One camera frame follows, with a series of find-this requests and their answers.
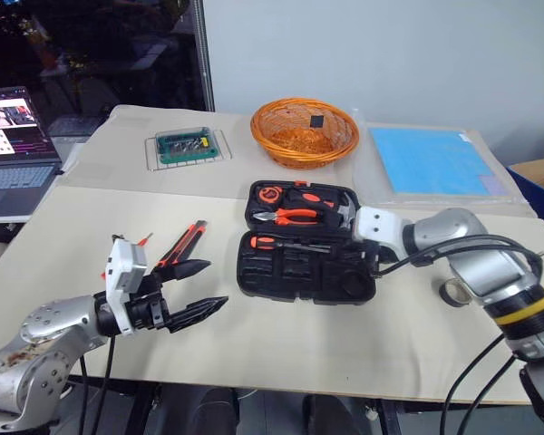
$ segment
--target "laptop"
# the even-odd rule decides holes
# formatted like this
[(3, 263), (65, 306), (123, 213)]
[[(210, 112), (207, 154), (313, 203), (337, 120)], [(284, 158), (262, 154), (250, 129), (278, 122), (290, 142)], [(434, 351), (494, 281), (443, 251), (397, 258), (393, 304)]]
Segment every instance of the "laptop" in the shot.
[(24, 86), (0, 89), (0, 217), (29, 216), (62, 162)]

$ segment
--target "laptop screen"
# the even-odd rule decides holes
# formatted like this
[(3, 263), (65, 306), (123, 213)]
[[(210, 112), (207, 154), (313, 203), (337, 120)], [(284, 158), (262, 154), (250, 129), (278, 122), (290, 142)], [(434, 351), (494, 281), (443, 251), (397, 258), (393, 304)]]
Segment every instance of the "laptop screen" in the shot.
[(57, 160), (24, 87), (0, 89), (0, 162)]

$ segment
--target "orange wicker basket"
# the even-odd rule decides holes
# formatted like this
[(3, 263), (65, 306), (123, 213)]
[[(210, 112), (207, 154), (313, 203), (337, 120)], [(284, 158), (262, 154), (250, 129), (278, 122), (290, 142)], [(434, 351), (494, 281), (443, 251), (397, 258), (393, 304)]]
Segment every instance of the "orange wicker basket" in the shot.
[(291, 169), (320, 168), (346, 156), (359, 142), (350, 116), (308, 98), (285, 98), (260, 107), (250, 129), (275, 162)]

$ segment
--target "black square object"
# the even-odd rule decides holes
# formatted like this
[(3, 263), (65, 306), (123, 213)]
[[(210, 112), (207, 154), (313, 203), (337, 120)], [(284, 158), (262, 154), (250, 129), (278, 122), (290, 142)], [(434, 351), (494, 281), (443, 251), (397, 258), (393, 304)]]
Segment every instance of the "black square object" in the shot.
[(310, 127), (313, 129), (319, 129), (325, 123), (324, 115), (311, 115), (310, 117)]

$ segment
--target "laptop keyboard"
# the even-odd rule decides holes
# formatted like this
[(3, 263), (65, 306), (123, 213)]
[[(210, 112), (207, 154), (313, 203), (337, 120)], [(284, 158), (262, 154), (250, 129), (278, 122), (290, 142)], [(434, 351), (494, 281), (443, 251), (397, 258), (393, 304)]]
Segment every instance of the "laptop keyboard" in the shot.
[(40, 188), (52, 170), (52, 166), (1, 168), (0, 189)]

